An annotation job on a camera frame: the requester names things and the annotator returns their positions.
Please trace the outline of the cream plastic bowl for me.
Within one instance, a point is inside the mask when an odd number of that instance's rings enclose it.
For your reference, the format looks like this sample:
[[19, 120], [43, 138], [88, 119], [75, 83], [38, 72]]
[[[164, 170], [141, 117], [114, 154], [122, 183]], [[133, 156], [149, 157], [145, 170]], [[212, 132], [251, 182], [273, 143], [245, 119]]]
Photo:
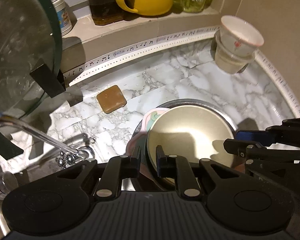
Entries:
[[157, 117], [147, 134], [146, 158], [153, 180], [161, 189], [174, 186], [173, 179], [158, 177], [158, 145], [166, 155], [181, 155], [190, 163], [208, 158], [234, 167], [235, 158], [225, 151], [223, 142], [233, 139], [236, 129], [229, 116], [210, 106], [182, 105], [167, 110]]

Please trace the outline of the brown soap bar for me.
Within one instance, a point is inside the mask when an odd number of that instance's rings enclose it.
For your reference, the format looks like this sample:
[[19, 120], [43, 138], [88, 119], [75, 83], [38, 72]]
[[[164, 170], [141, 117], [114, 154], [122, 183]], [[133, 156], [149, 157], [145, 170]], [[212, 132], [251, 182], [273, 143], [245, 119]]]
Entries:
[[105, 89], [97, 94], [96, 98], [102, 108], [102, 111], [106, 114], [124, 107], [127, 103], [127, 100], [118, 85]]

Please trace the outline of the dark glass jar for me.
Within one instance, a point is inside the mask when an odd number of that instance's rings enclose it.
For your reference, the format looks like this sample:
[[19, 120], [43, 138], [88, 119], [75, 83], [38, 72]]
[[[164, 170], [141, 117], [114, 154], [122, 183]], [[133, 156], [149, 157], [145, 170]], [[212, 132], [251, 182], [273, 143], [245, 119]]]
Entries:
[[88, 0], [91, 16], [95, 25], [107, 25], [124, 18], [124, 10], [116, 0]]

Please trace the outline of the pink handled steel-lined bowl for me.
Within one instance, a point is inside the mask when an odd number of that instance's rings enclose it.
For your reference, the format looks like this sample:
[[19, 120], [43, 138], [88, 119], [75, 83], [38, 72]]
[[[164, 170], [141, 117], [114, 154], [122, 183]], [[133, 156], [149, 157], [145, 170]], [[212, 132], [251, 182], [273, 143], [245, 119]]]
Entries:
[[148, 179], [151, 179], [151, 180], [153, 180], [153, 176], [151, 175], [151, 172], [147, 165], [147, 157], [148, 157], [147, 135], [148, 135], [148, 132], [150, 131], [151, 127], [155, 123], [155, 121], [168, 110], [169, 110], [169, 108], [166, 108], [166, 107], [157, 107], [157, 108], [151, 109], [143, 116], [143, 119], [141, 121], [141, 128], [139, 131], [139, 135], [144, 140], [144, 143], [143, 143], [142, 165], [141, 165], [140, 171], [145, 177], [147, 177]]

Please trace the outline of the large steel bowl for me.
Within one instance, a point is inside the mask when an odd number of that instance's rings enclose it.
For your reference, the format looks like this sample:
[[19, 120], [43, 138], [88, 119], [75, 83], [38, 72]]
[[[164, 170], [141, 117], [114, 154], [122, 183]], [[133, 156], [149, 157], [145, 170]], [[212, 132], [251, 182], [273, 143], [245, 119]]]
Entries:
[[[172, 101], [166, 102], [158, 107], [166, 107], [166, 108], [171, 109], [173, 107], [182, 106], [182, 105], [210, 106], [210, 107], [213, 107], [213, 108], [218, 109], [221, 112], [223, 112], [220, 108], [218, 108], [208, 102], [205, 102], [202, 100], [195, 100], [195, 99], [172, 100]], [[140, 174], [139, 174], [138, 178], [131, 179], [132, 184], [137, 191], [170, 191], [170, 190], [174, 189], [174, 186], [169, 190], [161, 189], [160, 187], [158, 187], [158, 185], [155, 183], [154, 180], [148, 179], [143, 175], [141, 175], [141, 177], [140, 177]]]

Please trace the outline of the glass pot lid green rim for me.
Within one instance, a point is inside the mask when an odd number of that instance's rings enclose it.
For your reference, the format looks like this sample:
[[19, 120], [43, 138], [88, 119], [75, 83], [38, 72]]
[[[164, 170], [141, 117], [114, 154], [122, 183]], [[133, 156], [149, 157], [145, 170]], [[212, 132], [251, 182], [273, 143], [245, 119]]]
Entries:
[[57, 75], [62, 36], [51, 0], [0, 0], [0, 113], [29, 114], [44, 98], [30, 73], [44, 63]]

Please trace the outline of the chrome faucet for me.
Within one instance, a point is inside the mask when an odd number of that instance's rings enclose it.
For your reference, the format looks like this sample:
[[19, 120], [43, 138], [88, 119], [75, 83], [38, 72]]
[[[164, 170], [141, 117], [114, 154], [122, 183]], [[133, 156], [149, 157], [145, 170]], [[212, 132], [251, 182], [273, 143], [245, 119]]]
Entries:
[[40, 130], [32, 127], [28, 123], [16, 119], [12, 116], [0, 113], [0, 125], [12, 126], [18, 128], [29, 135], [52, 145], [60, 150], [60, 155], [56, 157], [56, 163], [59, 167], [66, 168], [67, 166], [72, 166], [80, 161], [88, 160], [93, 161], [95, 154], [94, 150], [90, 146], [82, 146], [80, 148], [73, 148], [67, 144], [60, 142], [52, 137], [46, 135]]

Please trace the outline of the white floral bowl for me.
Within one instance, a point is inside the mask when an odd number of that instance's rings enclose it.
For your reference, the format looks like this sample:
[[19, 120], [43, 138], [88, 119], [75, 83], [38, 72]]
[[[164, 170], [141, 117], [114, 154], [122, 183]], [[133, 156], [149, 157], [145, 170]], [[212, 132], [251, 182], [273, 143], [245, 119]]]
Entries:
[[221, 17], [220, 38], [223, 46], [239, 57], [249, 57], [264, 44], [262, 34], [253, 25], [231, 15]]

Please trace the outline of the white label jar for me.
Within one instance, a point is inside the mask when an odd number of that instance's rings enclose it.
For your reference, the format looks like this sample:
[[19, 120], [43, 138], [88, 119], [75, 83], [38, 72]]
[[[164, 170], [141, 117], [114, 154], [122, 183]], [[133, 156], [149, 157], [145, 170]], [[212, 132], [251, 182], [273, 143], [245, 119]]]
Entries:
[[72, 23], [66, 8], [66, 3], [64, 0], [51, 0], [59, 20], [59, 25], [61, 28], [62, 36], [68, 34], [72, 29]]

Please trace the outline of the pink bear-shaped plate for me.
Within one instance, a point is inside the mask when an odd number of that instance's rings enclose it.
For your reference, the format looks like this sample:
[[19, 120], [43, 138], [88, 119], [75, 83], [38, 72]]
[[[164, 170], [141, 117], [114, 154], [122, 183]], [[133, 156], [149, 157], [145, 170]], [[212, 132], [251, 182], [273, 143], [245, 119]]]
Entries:
[[128, 144], [126, 146], [126, 155], [132, 155], [134, 148], [139, 146], [141, 149], [141, 158], [143, 157], [144, 140], [139, 135], [140, 128], [141, 128], [141, 125], [137, 127], [137, 129], [135, 130], [135, 133], [133, 134], [132, 138], [128, 142]]

